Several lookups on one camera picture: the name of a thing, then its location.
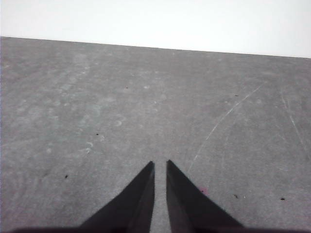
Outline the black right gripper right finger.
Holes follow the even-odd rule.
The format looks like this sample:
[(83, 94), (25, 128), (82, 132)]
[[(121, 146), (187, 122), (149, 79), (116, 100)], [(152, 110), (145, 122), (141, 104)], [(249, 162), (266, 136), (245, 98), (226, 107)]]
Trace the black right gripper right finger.
[(166, 195), (173, 233), (239, 233), (245, 227), (209, 199), (177, 167), (167, 161)]

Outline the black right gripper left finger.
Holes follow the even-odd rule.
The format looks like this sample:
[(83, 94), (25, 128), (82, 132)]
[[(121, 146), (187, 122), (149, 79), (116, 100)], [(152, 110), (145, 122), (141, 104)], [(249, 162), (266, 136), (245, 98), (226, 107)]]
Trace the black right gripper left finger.
[(87, 233), (148, 233), (155, 202), (155, 164), (150, 161), (109, 203), (80, 227)]

